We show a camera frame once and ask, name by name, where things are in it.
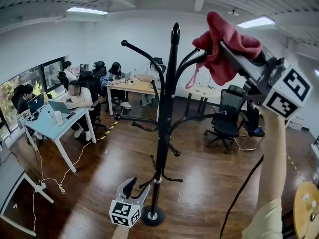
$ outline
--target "desk leg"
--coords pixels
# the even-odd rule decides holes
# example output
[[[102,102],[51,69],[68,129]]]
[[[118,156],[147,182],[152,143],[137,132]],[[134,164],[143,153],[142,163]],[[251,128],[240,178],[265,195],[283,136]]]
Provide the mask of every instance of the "desk leg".
[[[69,159],[68,155],[66,154],[66,152],[65,152],[65,150],[64,150],[64,148],[63,148],[63,146],[62,146],[62,144],[61,144],[61,142],[60,142],[60,140],[58,139],[58,140],[55,140],[54,142],[55,142],[56,146],[58,147],[58,149],[59,149],[59,151],[60,151],[62,157],[63,157],[64,160],[65,160],[65,162],[66,162],[66,163],[68,164],[68,166],[70,167],[71,171],[72,171],[73,173],[76,173],[76,169],[75,169],[74,165],[72,164],[71,160]]]
[[[50,198],[43,190],[39,190],[38,188],[41,187],[39,185],[36,185],[34,183],[34,181],[31,180],[31,178],[26,174],[24,173],[23,175],[24,179],[26,179],[28,181],[28,183],[30,183],[32,185],[32,187],[34,188],[34,190],[36,192],[39,192],[46,200],[48,200],[50,203],[54,203],[54,200],[52,198]]]
[[[92,142],[96,143],[96,139],[95,139],[95,135],[94,135],[94,131],[93,131],[93,127],[92,127],[89,111],[87,111],[85,113],[85,118],[86,118],[86,123],[88,124],[88,127],[89,127],[89,131],[90,131]]]
[[[202,106],[202,104],[203,104],[203,100],[204,100],[204,97],[201,97],[201,98],[200,98],[200,101],[199,101],[199,105],[198,105],[197,113],[200,113],[201,106]]]
[[[35,143],[34,143],[32,137],[31,137],[31,135],[30,135],[28,129],[26,128],[26,125],[25,125],[25,124],[23,124],[23,128],[24,128],[26,137],[29,139],[29,142],[31,143],[32,148],[33,148],[35,151],[39,151],[38,147],[35,145]]]
[[[204,103],[203,103],[203,106],[201,107],[200,114],[204,114],[205,108],[206,108],[206,104],[207,104],[207,100],[208,100],[208,98],[204,98]]]
[[[9,219],[8,217],[1,215],[0,216],[2,219],[4,219],[6,222],[10,223],[12,226],[16,227],[17,229],[22,230],[23,232],[26,232],[34,237],[36,237],[36,233],[30,229],[25,228],[24,226],[21,226],[20,224],[18,224],[17,222]]]
[[[107,93],[108,93],[109,113],[110,113],[110,115],[113,115],[111,88],[107,87],[106,90],[107,90]]]
[[[190,102],[191,102],[191,93],[188,94],[188,99],[187,99],[187,104],[186,104],[186,109],[185,109],[185,117],[188,116]]]

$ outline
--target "black coat rack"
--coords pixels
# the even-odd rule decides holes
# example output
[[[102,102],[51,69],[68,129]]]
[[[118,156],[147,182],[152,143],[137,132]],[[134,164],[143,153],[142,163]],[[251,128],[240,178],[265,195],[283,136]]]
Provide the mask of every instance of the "black coat rack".
[[[150,206],[144,207],[141,213],[142,222],[148,226],[158,226],[161,223],[163,223],[165,219],[164,211],[157,206],[159,194],[160,194],[160,184],[162,183],[161,177],[163,176],[163,178],[168,181],[183,182],[183,179],[172,179],[167,177],[164,173],[168,150],[170,149],[176,157],[180,156],[180,152],[176,150],[170,143],[171,134],[174,132],[174,130],[177,127],[179,127],[181,124],[189,120],[212,118],[217,114],[223,114],[223,115],[227,114],[226,111],[221,111],[219,113],[213,113],[213,114],[190,116],[190,117],[183,118],[177,121],[175,124],[171,125],[174,100],[175,100],[175,92],[176,92],[176,87],[177,87],[179,78],[181,77],[182,73],[186,70],[186,68],[188,68],[189,66],[195,63],[204,62],[207,58],[207,55],[211,54],[211,51],[206,51],[205,53],[197,56],[196,58],[189,60],[196,52],[200,51],[200,49],[196,48],[182,60],[178,69],[176,70],[179,40],[180,40],[180,28],[178,23],[176,23],[171,33],[171,42],[170,42],[171,47],[170,47],[169,61],[168,61],[168,67],[167,67],[166,82],[164,81],[164,75],[161,70],[161,67],[149,54],[129,44],[125,40],[121,42],[122,46],[126,46],[134,50],[135,52],[141,54],[142,56],[146,57],[154,65],[160,78],[160,85],[161,85],[160,95],[158,95],[154,81],[151,81],[151,84],[154,89],[155,97],[159,104],[158,121],[155,121],[152,119],[143,119],[138,117],[120,115],[119,113],[116,113],[114,115],[115,120],[117,121],[129,120],[129,121],[132,121],[132,126],[136,126],[144,131],[154,132],[157,130],[159,132],[156,162],[154,161],[154,156],[153,155],[150,156],[154,170],[155,170],[154,176],[152,177],[152,179],[150,179],[146,183],[139,185],[139,188],[143,188],[152,182],[154,183],[153,193],[152,193],[152,204]],[[150,123],[150,124],[153,124],[155,127],[146,128],[138,124],[137,122]]]

